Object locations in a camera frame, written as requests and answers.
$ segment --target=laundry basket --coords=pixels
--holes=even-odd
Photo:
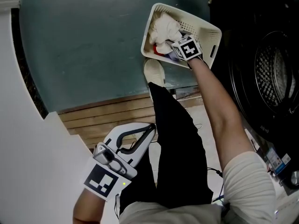
[[[166,12],[181,24],[181,30],[191,32],[202,47],[204,61],[207,63],[209,68],[212,67],[222,36],[221,30],[199,17],[162,3],[156,3],[153,5],[149,15],[149,20],[145,27],[141,46],[141,53],[145,57],[188,68],[185,61],[175,62],[169,58],[159,56],[154,53],[153,46],[149,43],[150,35],[148,34],[148,31],[155,12]]]

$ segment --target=leg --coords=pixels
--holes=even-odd
[[[156,186],[150,164],[149,150],[136,166],[137,176],[122,192],[120,197],[120,214],[134,202],[157,202]]]
[[[164,88],[149,83],[161,145],[157,198],[168,208],[208,204],[206,154],[193,120]]]

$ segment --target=clothes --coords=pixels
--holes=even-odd
[[[153,22],[149,26],[149,43],[157,44],[158,53],[168,54],[172,52],[172,48],[165,41],[176,42],[182,39],[180,28],[181,25],[166,12],[162,12],[160,17],[155,13]]]
[[[223,171],[224,201],[230,211],[222,223],[271,224],[275,190],[261,158],[245,152],[233,158]],[[136,202],[120,216],[120,224],[220,224],[221,207],[216,204],[168,209],[157,203]]]
[[[151,82],[149,89],[161,145],[158,185],[156,189],[146,154],[136,166],[137,176],[121,192],[120,213],[138,201],[157,202],[168,208],[211,203],[213,192],[207,185],[205,150],[192,118],[165,88]],[[194,181],[179,182],[180,176],[192,177]],[[184,192],[178,192],[178,186]]]

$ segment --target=person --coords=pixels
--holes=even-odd
[[[223,170],[224,207],[211,204],[201,137],[189,113],[164,88],[157,60],[144,66],[156,113],[161,146],[157,187],[148,151],[136,166],[137,176],[120,196],[120,224],[270,224],[275,190],[265,163],[254,152],[233,100],[208,66],[188,61],[208,114]],[[99,223],[105,201],[88,190],[73,211],[74,224]]]

